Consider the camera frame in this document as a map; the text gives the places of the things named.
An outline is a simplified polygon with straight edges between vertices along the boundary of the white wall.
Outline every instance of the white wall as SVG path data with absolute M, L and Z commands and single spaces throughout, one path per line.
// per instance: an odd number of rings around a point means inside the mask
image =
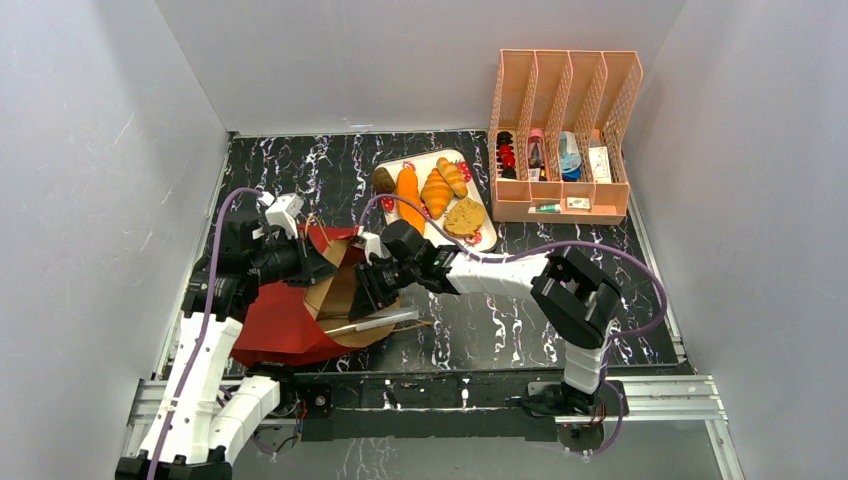
M 628 168 L 748 478 L 844 478 L 848 3 L 690 1 Z
M 152 0 L 0 6 L 0 458 L 112 478 L 226 133 Z
M 486 128 L 501 48 L 637 50 L 685 0 L 157 0 L 227 130 Z

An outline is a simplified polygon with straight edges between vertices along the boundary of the toy food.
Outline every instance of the toy food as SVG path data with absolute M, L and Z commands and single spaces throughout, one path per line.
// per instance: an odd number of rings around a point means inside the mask
M 486 221 L 486 208 L 465 197 L 459 201 L 445 218 L 445 231 L 454 237 L 470 237 Z
M 402 168 L 398 173 L 397 187 L 395 194 L 400 198 L 409 200 L 413 205 L 421 205 L 421 198 L 418 195 L 418 175 L 411 168 Z M 400 218 L 409 222 L 410 225 L 418 230 L 418 233 L 424 235 L 424 217 L 415 211 L 409 205 L 398 202 L 398 213 Z
M 371 184 L 377 193 L 395 193 L 395 181 L 392 174 L 383 167 L 377 167 L 371 175 Z
M 436 162 L 436 167 L 439 173 L 445 178 L 445 181 L 450 185 L 453 193 L 459 198 L 465 198 L 468 195 L 468 187 L 465 186 L 465 177 L 456 165 L 450 163 L 447 158 L 442 157 Z
M 442 178 L 439 170 L 434 168 L 427 176 L 424 188 L 421 189 L 421 200 L 424 200 L 424 204 L 427 205 L 433 218 L 439 218 L 448 208 L 451 199 L 453 199 L 453 190 L 451 190 L 448 182 Z

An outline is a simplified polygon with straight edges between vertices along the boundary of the red paper bag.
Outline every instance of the red paper bag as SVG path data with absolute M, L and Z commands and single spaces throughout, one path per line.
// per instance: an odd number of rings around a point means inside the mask
M 318 234 L 316 230 L 310 231 L 310 239 L 338 272 L 305 289 L 282 282 L 259 289 L 259 298 L 250 306 L 232 352 L 245 366 L 321 362 L 382 340 L 394 328 L 386 325 L 332 338 L 324 333 L 350 323 L 347 313 L 356 290 L 353 266 L 363 261 L 365 254 L 350 247 L 352 228 L 326 228 Z

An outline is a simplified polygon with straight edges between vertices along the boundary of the small box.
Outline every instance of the small box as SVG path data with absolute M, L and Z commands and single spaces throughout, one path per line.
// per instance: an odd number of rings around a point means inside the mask
M 588 198 L 567 197 L 565 199 L 565 208 L 567 210 L 584 210 L 588 212 L 591 207 Z
M 589 149 L 589 164 L 592 165 L 592 176 L 598 183 L 612 183 L 609 171 L 609 153 L 607 147 Z

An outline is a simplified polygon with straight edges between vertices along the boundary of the desk organizer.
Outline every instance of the desk organizer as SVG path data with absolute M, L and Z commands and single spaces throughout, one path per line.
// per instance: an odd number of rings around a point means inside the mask
M 501 50 L 492 118 L 489 123 L 489 178 L 492 213 L 502 222 L 615 225 L 627 214 L 630 184 L 621 142 L 642 82 L 636 52 Z M 548 181 L 530 181 L 527 141 L 530 129 L 544 130 Z M 589 166 L 592 130 L 600 130 L 609 154 L 611 183 L 598 183 Z M 497 134 L 513 135 L 517 179 L 501 178 Z M 571 131 L 583 158 L 580 179 L 562 181 L 559 135 Z M 588 211 L 567 209 L 566 198 L 588 198 Z M 559 204 L 561 213 L 536 213 Z

